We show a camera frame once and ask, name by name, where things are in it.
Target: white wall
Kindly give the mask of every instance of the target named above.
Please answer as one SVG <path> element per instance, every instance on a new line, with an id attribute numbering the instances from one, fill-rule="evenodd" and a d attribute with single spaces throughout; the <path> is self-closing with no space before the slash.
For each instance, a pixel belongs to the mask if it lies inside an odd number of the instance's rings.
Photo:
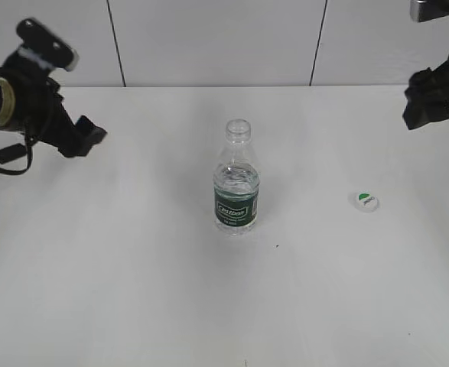
<path id="1" fill-rule="evenodd" d="M 305 86 L 326 0 L 110 0 L 129 86 Z M 80 53 L 67 86 L 121 86 L 106 0 L 0 0 L 0 64 L 35 16 Z M 409 0 L 329 0 L 314 85 L 407 83 L 449 52 L 449 18 Z"/>
<path id="2" fill-rule="evenodd" d="M 66 86 L 121 86 L 122 79 L 105 0 L 0 0 L 0 65 L 21 43 L 17 23 L 45 23 L 80 54 L 72 72 L 54 78 Z"/>
<path id="3" fill-rule="evenodd" d="M 314 84 L 404 84 L 449 53 L 449 18 L 415 23 L 409 0 L 330 0 Z"/>
<path id="4" fill-rule="evenodd" d="M 112 0 L 131 86 L 303 86 L 324 0 Z"/>

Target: white tabletop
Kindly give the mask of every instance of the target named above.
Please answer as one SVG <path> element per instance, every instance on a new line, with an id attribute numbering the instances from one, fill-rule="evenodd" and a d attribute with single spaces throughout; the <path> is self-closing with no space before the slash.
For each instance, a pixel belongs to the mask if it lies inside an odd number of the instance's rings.
<path id="1" fill-rule="evenodd" d="M 63 94 L 109 135 L 0 176 L 1 367 L 449 367 L 449 122 L 409 132 L 402 87 Z M 238 237 L 213 225 L 233 118 L 262 173 Z"/>

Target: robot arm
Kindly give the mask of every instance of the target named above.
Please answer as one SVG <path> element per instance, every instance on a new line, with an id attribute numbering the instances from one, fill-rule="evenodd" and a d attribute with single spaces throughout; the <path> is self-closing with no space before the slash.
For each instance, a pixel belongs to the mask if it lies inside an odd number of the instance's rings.
<path id="1" fill-rule="evenodd" d="M 412 0 L 414 21 L 430 21 L 449 15 L 449 0 Z M 437 69 L 414 74 L 405 91 L 408 105 L 403 118 L 408 128 L 449 119 L 449 56 Z"/>
<path id="2" fill-rule="evenodd" d="M 0 67 L 0 130 L 20 132 L 24 145 L 1 149 L 0 164 L 27 157 L 27 167 L 20 171 L 0 167 L 0 174 L 10 175 L 29 169 L 38 141 L 72 158 L 86 156 L 106 136 L 86 116 L 72 123 L 58 93 L 60 85 L 49 77 L 57 68 L 73 70 L 76 51 L 34 18 L 23 20 L 17 34 L 23 43 Z"/>

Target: bottle cap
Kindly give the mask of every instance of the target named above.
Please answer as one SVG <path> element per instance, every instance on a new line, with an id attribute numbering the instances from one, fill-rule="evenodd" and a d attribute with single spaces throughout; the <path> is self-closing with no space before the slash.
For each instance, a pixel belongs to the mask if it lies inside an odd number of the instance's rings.
<path id="1" fill-rule="evenodd" d="M 358 210 L 364 213 L 373 213 L 380 206 L 379 199 L 371 193 L 355 193 L 350 200 Z"/>

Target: plastic water bottle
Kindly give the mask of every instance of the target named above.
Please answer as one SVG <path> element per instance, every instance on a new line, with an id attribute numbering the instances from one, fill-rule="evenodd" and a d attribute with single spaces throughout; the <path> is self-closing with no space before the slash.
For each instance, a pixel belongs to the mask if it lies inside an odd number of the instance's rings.
<path id="1" fill-rule="evenodd" d="M 216 224 L 224 232 L 248 232 L 256 221 L 259 174 L 253 167 L 252 128 L 246 120 L 226 126 L 226 146 L 214 171 Z"/>

